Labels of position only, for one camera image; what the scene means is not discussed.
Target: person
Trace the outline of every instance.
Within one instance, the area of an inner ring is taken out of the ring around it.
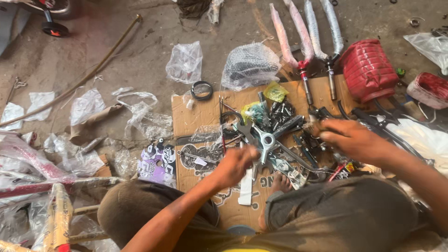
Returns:
[[[354,160],[396,174],[432,208],[448,230],[448,180],[418,158],[355,121],[327,119],[320,137]],[[98,220],[124,252],[284,252],[392,249],[417,224],[411,199],[393,182],[364,175],[291,190],[275,174],[259,218],[262,234],[232,235],[216,227],[219,212],[210,198],[238,183],[258,152],[229,149],[214,172],[187,193],[132,180],[104,197]]]

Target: bare foot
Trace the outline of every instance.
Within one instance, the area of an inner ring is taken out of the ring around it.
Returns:
[[[276,171],[274,173],[274,182],[272,183],[271,191],[269,192],[269,196],[273,194],[276,191],[282,191],[284,193],[287,193],[293,189],[293,186],[291,185],[291,182],[289,181],[289,178],[287,178],[285,175],[283,175],[281,172]],[[264,221],[264,210],[265,208],[261,209],[260,217],[258,217],[258,225],[260,226],[260,229],[262,232],[267,231],[266,222]]]

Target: black tire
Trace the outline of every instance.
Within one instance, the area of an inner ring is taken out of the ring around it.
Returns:
[[[67,27],[62,24],[58,24],[55,22],[43,22],[42,23],[42,31],[47,35],[57,37],[57,38],[68,38],[70,36],[69,30]]]
[[[37,4],[35,6],[40,8],[39,5],[41,5],[41,3],[39,3],[39,0],[35,0],[35,1],[37,2]],[[55,20],[70,20],[70,19],[75,19],[81,15],[81,11],[82,11],[81,0],[67,0],[67,2],[69,3],[69,7],[64,12],[55,13],[54,11],[50,10],[53,19],[55,19]],[[19,3],[19,6],[31,13],[36,13],[41,16],[44,16],[44,13],[41,9],[37,9],[33,6],[26,4],[26,3]]]

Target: concrete floor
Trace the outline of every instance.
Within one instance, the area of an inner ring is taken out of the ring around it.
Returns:
[[[179,19],[180,10],[171,2],[147,9],[130,9],[130,2],[124,0],[103,0],[97,4],[85,2],[82,17],[61,22],[73,33],[68,39],[56,39],[42,33],[40,23],[44,18],[32,15],[22,35],[0,57],[0,110],[3,111],[16,76],[26,80],[29,86],[17,90],[11,102],[21,105],[25,110],[30,105],[29,92],[55,91],[60,94],[74,85],[103,58],[135,14],[141,13],[143,22],[136,25],[116,52],[117,56],[99,73],[103,75],[104,81],[97,80],[94,84],[93,80],[89,81],[86,87],[77,91],[76,97],[97,87],[106,105],[110,106],[116,103],[115,97],[110,95],[112,91],[133,86],[137,91],[148,91],[158,97],[155,112],[171,114],[171,95],[182,95],[189,89],[189,85],[166,78],[165,66],[173,45],[199,40],[203,53],[202,79],[219,83],[227,55],[235,47],[274,36],[273,40],[265,44],[274,52],[280,51],[271,21],[270,2],[227,0],[221,9],[218,26],[211,26],[206,15],[199,21]],[[294,2],[299,10],[303,9],[301,0]],[[298,33],[285,5],[281,0],[274,1],[274,4],[290,44],[298,43]],[[313,1],[313,6],[319,23],[322,49],[330,54],[333,46],[326,16],[317,0]],[[380,38],[394,67],[407,70],[406,82],[423,71],[435,74],[439,68],[420,55],[403,39],[403,35],[428,32],[433,27],[448,25],[448,20],[442,19],[445,14],[443,11],[448,11],[448,1],[398,0],[397,4],[391,4],[389,0],[340,0],[335,7],[345,40],[344,50],[356,41]],[[408,19],[415,16],[425,19],[418,28],[408,24]],[[308,72],[316,72],[319,77],[324,75],[322,69],[323,64],[314,60]],[[293,75],[292,79],[297,80],[299,76]],[[61,108],[64,103],[56,105],[49,118],[43,122],[25,122],[19,132],[36,131],[37,145],[43,143],[50,132],[63,132],[69,124],[71,108],[71,102]],[[124,127],[130,117],[131,112],[123,109],[116,116],[99,123],[92,134],[123,139]],[[134,139],[125,142],[125,146],[137,147],[135,150],[141,151],[148,144],[139,132],[135,132]]]

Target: suspension fork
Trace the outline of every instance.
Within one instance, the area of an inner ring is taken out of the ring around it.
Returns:
[[[328,85],[330,86],[330,96],[332,100],[337,99],[335,73],[333,70],[333,66],[338,58],[339,54],[334,54],[325,61],[325,67],[327,68],[328,73]]]
[[[298,69],[300,71],[300,77],[303,81],[303,88],[305,90],[306,101],[308,105],[313,104],[313,96],[311,95],[310,83],[308,82],[308,76],[306,75],[306,68]]]

